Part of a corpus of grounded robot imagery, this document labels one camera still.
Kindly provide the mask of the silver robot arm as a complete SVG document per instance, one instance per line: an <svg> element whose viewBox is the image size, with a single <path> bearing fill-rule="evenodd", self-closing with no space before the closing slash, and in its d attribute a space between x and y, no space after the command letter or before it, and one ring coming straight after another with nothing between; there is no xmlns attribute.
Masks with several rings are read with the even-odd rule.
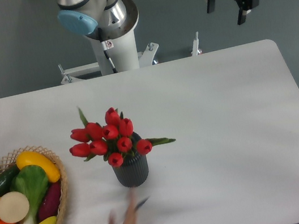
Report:
<svg viewBox="0 0 299 224"><path fill-rule="evenodd" d="M235 0L239 25L259 5L259 0ZM85 74L102 75L139 69L156 64L159 44L150 42L138 52L134 30L139 11L132 0L57 0L58 21L68 31L84 36L94 50L96 62L73 69L61 69L62 83L78 82ZM215 0L207 0L207 12L215 10Z"/></svg>

